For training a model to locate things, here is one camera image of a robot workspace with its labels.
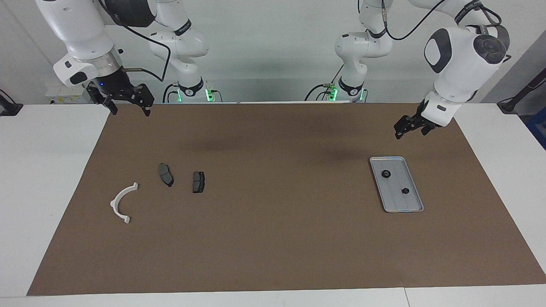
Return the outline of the black clamp stand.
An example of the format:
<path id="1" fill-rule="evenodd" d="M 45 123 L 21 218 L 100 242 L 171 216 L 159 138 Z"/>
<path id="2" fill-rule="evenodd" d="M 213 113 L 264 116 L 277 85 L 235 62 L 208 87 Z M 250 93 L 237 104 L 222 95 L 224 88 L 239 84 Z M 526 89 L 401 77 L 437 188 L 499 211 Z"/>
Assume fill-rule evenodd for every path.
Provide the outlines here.
<path id="1" fill-rule="evenodd" d="M 0 117 L 16 116 L 23 108 L 23 104 L 16 103 L 10 95 L 0 89 Z"/>

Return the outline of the white box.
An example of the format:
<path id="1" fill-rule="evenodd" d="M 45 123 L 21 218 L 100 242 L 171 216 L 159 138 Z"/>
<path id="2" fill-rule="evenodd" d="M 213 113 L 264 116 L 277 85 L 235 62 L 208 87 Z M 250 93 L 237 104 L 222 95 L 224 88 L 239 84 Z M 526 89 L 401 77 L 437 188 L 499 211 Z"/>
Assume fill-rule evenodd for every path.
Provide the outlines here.
<path id="1" fill-rule="evenodd" d="M 45 93 L 49 104 L 91 104 L 89 94 L 83 85 L 47 86 Z"/>

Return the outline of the white semicircular bracket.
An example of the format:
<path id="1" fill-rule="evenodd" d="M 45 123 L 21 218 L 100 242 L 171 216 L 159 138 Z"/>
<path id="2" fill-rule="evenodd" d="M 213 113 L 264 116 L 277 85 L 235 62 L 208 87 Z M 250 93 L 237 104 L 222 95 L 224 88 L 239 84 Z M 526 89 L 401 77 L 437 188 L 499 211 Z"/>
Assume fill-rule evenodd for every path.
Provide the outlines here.
<path id="1" fill-rule="evenodd" d="M 119 191 L 119 193 L 110 202 L 110 207 L 112 208 L 114 214 L 117 217 L 121 218 L 123 220 L 123 222 L 125 224 L 127 224 L 127 225 L 130 223 L 131 217 L 126 215 L 126 214 L 122 214 L 121 212 L 119 212 L 119 203 L 121 202 L 122 198 L 125 195 L 129 194 L 130 192 L 138 190 L 138 187 L 139 187 L 139 184 L 137 182 L 134 182 L 133 185 L 131 185 L 129 187 L 126 187 L 123 190 Z"/>

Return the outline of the brown table mat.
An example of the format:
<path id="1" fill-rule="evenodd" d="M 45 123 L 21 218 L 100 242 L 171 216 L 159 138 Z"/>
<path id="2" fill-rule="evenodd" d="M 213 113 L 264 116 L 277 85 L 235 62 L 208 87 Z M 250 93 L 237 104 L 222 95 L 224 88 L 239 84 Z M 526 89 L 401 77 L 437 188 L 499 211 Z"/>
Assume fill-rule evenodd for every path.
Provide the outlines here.
<path id="1" fill-rule="evenodd" d="M 546 284 L 455 122 L 395 138 L 415 104 L 118 109 L 28 295 Z M 375 156 L 407 161 L 422 212 L 384 211 Z"/>

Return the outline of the black angled stand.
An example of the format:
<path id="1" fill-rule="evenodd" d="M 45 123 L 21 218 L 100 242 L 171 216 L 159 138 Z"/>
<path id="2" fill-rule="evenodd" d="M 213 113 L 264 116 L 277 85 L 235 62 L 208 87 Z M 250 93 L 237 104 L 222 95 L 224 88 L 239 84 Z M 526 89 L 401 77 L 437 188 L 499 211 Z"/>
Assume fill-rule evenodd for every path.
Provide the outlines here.
<path id="1" fill-rule="evenodd" d="M 522 90 L 513 97 L 509 97 L 497 102 L 499 109 L 506 114 L 514 113 L 516 105 L 523 100 L 529 93 L 539 89 L 546 83 L 546 67 L 538 73 Z"/>

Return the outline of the silver metal tray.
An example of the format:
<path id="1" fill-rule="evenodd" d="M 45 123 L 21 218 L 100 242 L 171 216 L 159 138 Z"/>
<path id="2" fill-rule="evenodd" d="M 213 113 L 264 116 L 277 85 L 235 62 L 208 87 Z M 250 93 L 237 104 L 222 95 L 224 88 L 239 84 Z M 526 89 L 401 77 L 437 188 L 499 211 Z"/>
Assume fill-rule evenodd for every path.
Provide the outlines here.
<path id="1" fill-rule="evenodd" d="M 407 161 L 402 156 L 371 157 L 370 166 L 385 212 L 422 212 L 424 210 Z M 383 170 L 389 170 L 392 176 L 382 177 Z M 402 194 L 401 190 L 404 187 L 410 189 L 409 194 Z"/>

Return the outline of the elongated dark grey brake pad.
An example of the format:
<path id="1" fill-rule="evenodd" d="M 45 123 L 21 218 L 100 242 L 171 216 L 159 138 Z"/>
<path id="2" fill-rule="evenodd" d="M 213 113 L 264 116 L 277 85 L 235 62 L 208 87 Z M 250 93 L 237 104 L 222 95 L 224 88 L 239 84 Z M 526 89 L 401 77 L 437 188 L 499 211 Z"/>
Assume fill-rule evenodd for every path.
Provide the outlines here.
<path id="1" fill-rule="evenodd" d="M 169 166 L 165 163 L 160 163 L 160 165 L 158 166 L 158 172 L 162 182 L 165 183 L 168 187 L 172 187 L 172 185 L 174 184 L 174 178 L 172 177 Z"/>

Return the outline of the blue crate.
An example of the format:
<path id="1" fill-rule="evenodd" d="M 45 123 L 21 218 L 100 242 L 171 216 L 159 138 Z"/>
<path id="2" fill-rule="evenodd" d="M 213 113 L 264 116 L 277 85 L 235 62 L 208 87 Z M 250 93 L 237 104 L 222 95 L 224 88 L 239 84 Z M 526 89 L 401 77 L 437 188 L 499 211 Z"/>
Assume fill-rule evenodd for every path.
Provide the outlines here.
<path id="1" fill-rule="evenodd" d="M 542 148 L 546 150 L 546 107 L 532 116 L 525 126 Z"/>

